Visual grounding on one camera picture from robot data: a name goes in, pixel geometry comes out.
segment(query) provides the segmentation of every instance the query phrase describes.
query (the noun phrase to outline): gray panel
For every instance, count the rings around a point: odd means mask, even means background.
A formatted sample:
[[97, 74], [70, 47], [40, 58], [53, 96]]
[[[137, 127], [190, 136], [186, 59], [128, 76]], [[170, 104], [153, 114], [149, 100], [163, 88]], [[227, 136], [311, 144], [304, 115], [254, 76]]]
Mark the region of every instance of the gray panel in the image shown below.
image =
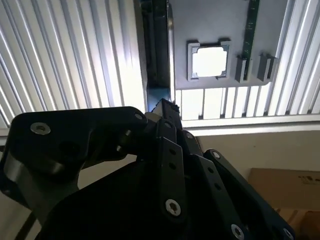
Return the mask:
[[[235, 80], [237, 56], [241, 54], [249, 1], [245, 0], [171, 0], [174, 21], [176, 89], [200, 89], [265, 85], [257, 78], [260, 55], [276, 55], [287, 0], [260, 0], [252, 47], [252, 74], [246, 82]], [[187, 41], [214, 44], [230, 39], [232, 50], [230, 78], [221, 80], [187, 79]]]

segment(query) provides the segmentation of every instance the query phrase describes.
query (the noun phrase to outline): metal ceiling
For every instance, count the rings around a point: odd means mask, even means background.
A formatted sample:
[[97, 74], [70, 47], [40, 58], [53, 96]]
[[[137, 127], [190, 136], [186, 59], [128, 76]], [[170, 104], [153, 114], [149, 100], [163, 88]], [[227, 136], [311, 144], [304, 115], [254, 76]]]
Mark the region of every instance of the metal ceiling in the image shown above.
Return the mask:
[[288, 1], [276, 55], [277, 74], [265, 86], [177, 90], [182, 125], [197, 135], [320, 130], [318, 0]]
[[145, 111], [134, 4], [1, 0], [0, 128], [24, 112], [119, 106]]
[[[0, 140], [24, 112], [145, 111], [137, 11], [138, 0], [0, 0]], [[318, 0], [288, 0], [273, 81], [178, 90], [183, 126], [196, 136], [320, 130], [319, 21]]]

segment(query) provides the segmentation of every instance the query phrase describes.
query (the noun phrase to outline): brown cardboard box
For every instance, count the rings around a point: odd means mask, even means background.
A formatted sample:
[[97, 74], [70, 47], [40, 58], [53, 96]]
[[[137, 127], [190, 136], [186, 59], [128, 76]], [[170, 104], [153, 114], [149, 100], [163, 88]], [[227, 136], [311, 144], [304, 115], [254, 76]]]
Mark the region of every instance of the brown cardboard box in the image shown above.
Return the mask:
[[320, 172], [252, 168], [248, 182], [300, 233], [308, 211], [320, 211]]
[[301, 223], [301, 234], [309, 240], [320, 239], [320, 212], [308, 211]]

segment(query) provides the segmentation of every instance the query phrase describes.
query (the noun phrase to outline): metal strip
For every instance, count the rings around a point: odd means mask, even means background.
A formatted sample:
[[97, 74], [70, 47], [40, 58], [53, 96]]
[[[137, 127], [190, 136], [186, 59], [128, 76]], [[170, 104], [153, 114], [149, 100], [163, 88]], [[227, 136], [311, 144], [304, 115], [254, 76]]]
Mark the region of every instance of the metal strip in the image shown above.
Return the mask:
[[290, 110], [291, 115], [307, 114], [320, 79], [320, 18]]
[[259, 86], [252, 86], [250, 87], [249, 93], [249, 100], [248, 100], [248, 107], [246, 109], [246, 117], [253, 117], [256, 113], [256, 106], [257, 106], [257, 97], [259, 93]]
[[226, 105], [227, 105], [227, 88], [222, 89], [222, 99], [221, 99], [221, 115], [224, 115], [226, 113]]
[[320, 113], [320, 95], [318, 94], [313, 109], [311, 111], [312, 114], [319, 114]]
[[[117, 11], [113, 12], [113, 10], [117, 8], [116, 2], [118, 1], [109, 1], [112, 21], [117, 18]], [[140, 63], [140, 49], [138, 46], [138, 38], [142, 41], [140, 38], [143, 38], [143, 36], [138, 36], [137, 33], [137, 26], [142, 25], [142, 22], [137, 22], [138, 19], [136, 17], [136, 14], [141, 13], [135, 12], [136, 7], [133, 0], [119, 1], [118, 3], [122, 28], [113, 26], [113, 29], [117, 34], [120, 34], [118, 29], [122, 29], [122, 32], [126, 33], [122, 35], [122, 39], [118, 38], [120, 37], [119, 35], [115, 38], [115, 42], [119, 44], [116, 46], [117, 52], [119, 47], [124, 47], [124, 56], [126, 58], [125, 77], [121, 77], [124, 105], [133, 106], [144, 113], [147, 109], [144, 100], [142, 71], [145, 71], [145, 69], [141, 68], [142, 63]]]
[[210, 127], [231, 127], [231, 126], [264, 126], [268, 124], [289, 124], [289, 123], [305, 123], [312, 124], [320, 122], [320, 114], [308, 115], [286, 115], [286, 116], [262, 116], [262, 117], [242, 117], [229, 119], [204, 119], [204, 120], [188, 120], [182, 121], [184, 128], [210, 128]]
[[305, 3], [304, 14], [302, 19], [300, 20], [301, 22], [299, 26], [301, 31], [299, 31], [295, 39], [294, 49], [290, 57], [290, 66], [287, 69], [286, 80], [281, 91], [281, 97], [279, 100], [280, 102], [276, 111], [277, 115], [286, 114], [295, 81], [299, 81], [296, 76], [298, 74], [301, 61], [303, 61], [302, 59], [305, 54], [305, 46], [307, 44], [310, 29], [312, 27], [313, 19], [316, 14], [317, 4], [318, 0], [308, 0]]
[[301, 18], [303, 18], [303, 13], [305, 12], [305, 6], [309, 3], [308, 1], [295, 0], [292, 15], [290, 16], [290, 22], [288, 27], [288, 32], [285, 36], [284, 48], [279, 60], [279, 67], [277, 74], [275, 75], [274, 89], [271, 97], [270, 107], [268, 110], [269, 116], [274, 116], [278, 111], [279, 100], [281, 97], [283, 85], [287, 77], [287, 69], [292, 62], [292, 52], [293, 48], [297, 42], [296, 34], [300, 32]]
[[230, 119], [234, 116], [236, 87], [229, 87], [226, 91], [225, 118]]
[[315, 124], [299, 124], [292, 125], [272, 125], [272, 126], [234, 126], [229, 128], [186, 128], [195, 137], [200, 136], [217, 136], [217, 135], [235, 135], [235, 134], [259, 134], [259, 133], [282, 133], [282, 132], [296, 132], [296, 131], [320, 131], [320, 122]]
[[204, 90], [203, 119], [219, 119], [222, 106], [222, 88]]
[[176, 90], [175, 91], [175, 104], [179, 107], [179, 114], [180, 117], [182, 116], [182, 91], [181, 90]]
[[191, 89], [182, 91], [182, 119], [197, 120], [203, 114], [204, 90]]
[[241, 118], [247, 101], [248, 87], [238, 87], [235, 97], [234, 118]]
[[[64, 11], [60, 1], [51, 0], [48, 2], [52, 15], [54, 16], [64, 16]], [[55, 17], [52, 21], [56, 22], [56, 38], [59, 43], [56, 44], [58, 51], [55, 53], [57, 56], [58, 68], [61, 74], [61, 78], [68, 83], [69, 88], [72, 90], [70, 94], [74, 94], [77, 99], [77, 104], [80, 109], [88, 108], [91, 105], [90, 96], [86, 87], [86, 79], [81, 70], [80, 60], [78, 58], [78, 50], [75, 42], [73, 41], [73, 29], [70, 27], [70, 18]]]
[[255, 117], [262, 117], [265, 114], [267, 99], [271, 83], [259, 87], [259, 95], [256, 103]]

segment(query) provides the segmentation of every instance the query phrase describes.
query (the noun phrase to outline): wall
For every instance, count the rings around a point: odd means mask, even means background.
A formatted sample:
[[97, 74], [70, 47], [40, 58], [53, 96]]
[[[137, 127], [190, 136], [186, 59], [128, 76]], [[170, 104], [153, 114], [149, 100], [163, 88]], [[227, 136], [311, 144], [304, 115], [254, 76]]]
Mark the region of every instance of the wall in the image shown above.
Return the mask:
[[251, 168], [320, 171], [320, 131], [203, 136], [200, 145], [216, 149], [245, 177]]

